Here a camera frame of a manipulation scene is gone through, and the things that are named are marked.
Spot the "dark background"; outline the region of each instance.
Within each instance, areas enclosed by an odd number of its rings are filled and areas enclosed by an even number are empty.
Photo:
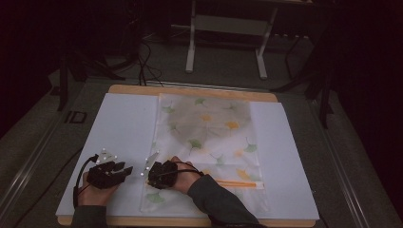
[[[206,2],[201,7],[211,11],[214,4]],[[338,93],[397,213],[403,218],[403,102],[397,92],[403,86],[400,79],[403,3],[346,1],[342,5],[347,8],[333,18],[314,60],[325,60],[333,66],[332,89]],[[0,3],[0,137],[50,91],[48,75],[59,68],[61,35],[79,47],[93,44],[91,39],[99,31],[86,13],[94,9],[87,6],[81,1]],[[144,8],[143,19],[161,36],[169,35],[170,24],[189,24],[190,1],[153,0],[147,1]],[[321,20],[318,11],[320,8],[284,7],[274,31],[303,33],[305,23]],[[220,13],[249,16],[236,9]],[[265,15],[259,8],[253,14]]]

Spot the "wooden edge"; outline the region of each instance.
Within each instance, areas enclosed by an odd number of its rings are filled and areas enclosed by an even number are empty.
[[[69,226],[72,216],[59,216],[57,220]],[[208,218],[107,217],[106,222],[110,226],[211,227]],[[311,219],[259,219],[259,222],[268,227],[313,227],[316,223]]]
[[[109,93],[117,94],[139,94],[158,96],[160,93],[171,93],[191,96],[211,96],[224,99],[241,99],[251,102],[273,102],[278,101],[273,93],[245,92],[232,90],[218,90],[207,88],[182,88],[182,87],[154,87],[137,85],[112,85]]]

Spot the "white surface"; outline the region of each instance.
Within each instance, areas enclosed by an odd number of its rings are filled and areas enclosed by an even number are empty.
[[[144,184],[140,173],[150,154],[157,103],[156,96],[106,94],[56,216],[74,214],[72,189],[79,170],[87,158],[101,153],[103,148],[117,155],[117,162],[126,162],[126,167],[134,166],[132,175],[121,184],[108,205],[107,213],[110,216],[150,216],[140,211]],[[317,207],[282,105],[253,102],[251,115],[256,124],[259,160],[270,206],[268,212],[256,216],[258,219],[318,219]],[[183,216],[196,218],[201,215]]]

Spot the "gray floor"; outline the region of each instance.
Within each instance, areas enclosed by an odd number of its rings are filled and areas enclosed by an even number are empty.
[[[165,86],[169,86],[165,83],[169,82],[268,92],[269,88],[289,82],[283,62],[284,53],[292,44],[287,38],[274,37],[269,41],[264,54],[269,79],[265,81],[259,78],[252,49],[217,48],[203,40],[199,42],[192,74],[184,72],[187,46],[183,37],[176,37],[170,44],[147,42],[152,50],[148,64],[163,73],[160,80]],[[311,47],[309,41],[303,40],[290,56],[293,73],[303,65]],[[143,57],[146,54],[147,48],[142,47]],[[134,66],[120,75],[128,78],[128,84],[134,85],[138,83],[138,72],[138,66]],[[49,75],[56,85],[57,77],[57,71]],[[70,79],[70,103],[65,112],[56,111],[57,97],[46,95],[1,139],[0,196],[4,195],[29,155],[41,149],[44,151],[25,190],[10,208],[4,227],[13,227],[46,190],[69,157],[84,145],[105,93],[111,85],[118,83],[97,75],[92,75],[85,84]],[[317,121],[316,102],[307,101],[303,96],[304,87],[301,85],[277,95],[286,110],[317,208],[329,227],[403,227],[336,94],[332,93],[330,101],[334,114],[328,115],[329,129],[324,130]],[[86,122],[63,123],[69,110],[86,112]],[[52,134],[48,134],[52,123],[58,124]],[[49,135],[49,140],[41,141],[46,135]],[[77,159],[78,156],[66,166],[18,227],[61,227],[54,214]],[[325,226],[319,220],[315,227]]]

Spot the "gray sleeve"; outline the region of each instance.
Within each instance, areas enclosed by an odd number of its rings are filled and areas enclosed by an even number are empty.
[[[245,208],[238,197],[219,186],[209,175],[195,181],[187,195],[192,198],[201,211],[210,218],[213,217],[214,220],[233,224],[259,224],[259,221]]]
[[[71,228],[107,228],[106,207],[79,206],[74,211]]]

